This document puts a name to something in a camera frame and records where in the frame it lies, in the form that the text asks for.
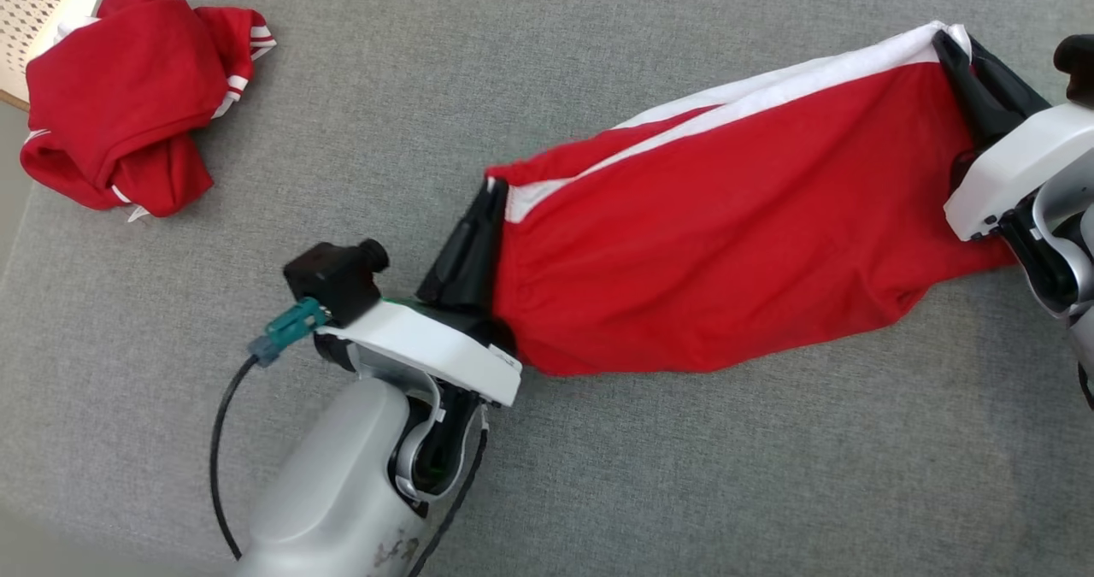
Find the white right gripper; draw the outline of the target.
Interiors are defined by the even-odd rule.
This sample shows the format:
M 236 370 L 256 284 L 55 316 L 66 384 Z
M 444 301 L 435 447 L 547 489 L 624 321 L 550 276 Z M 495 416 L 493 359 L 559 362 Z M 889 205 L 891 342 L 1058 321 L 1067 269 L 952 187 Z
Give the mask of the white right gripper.
M 1054 318 L 1082 315 L 1093 292 L 1093 112 L 1074 103 L 1050 109 L 974 38 L 967 51 L 938 28 L 932 47 L 973 147 L 985 149 L 996 132 L 1009 132 L 973 161 L 950 195 L 947 223 L 962 241 L 1003 238 Z

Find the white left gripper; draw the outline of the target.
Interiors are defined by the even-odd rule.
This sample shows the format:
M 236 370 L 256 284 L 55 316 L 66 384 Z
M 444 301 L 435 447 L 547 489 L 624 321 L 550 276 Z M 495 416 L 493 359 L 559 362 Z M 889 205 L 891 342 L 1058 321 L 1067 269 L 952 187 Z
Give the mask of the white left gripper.
M 415 292 L 419 300 L 491 315 L 508 194 L 508 186 L 484 180 Z M 347 327 L 317 333 L 331 336 L 331 353 L 344 351 L 351 370 L 383 380 L 414 404 L 391 457 L 393 484 L 411 503 L 449 494 L 470 422 L 487 405 L 511 406 L 522 383 L 522 362 L 504 347 L 507 332 L 487 318 L 382 300 Z

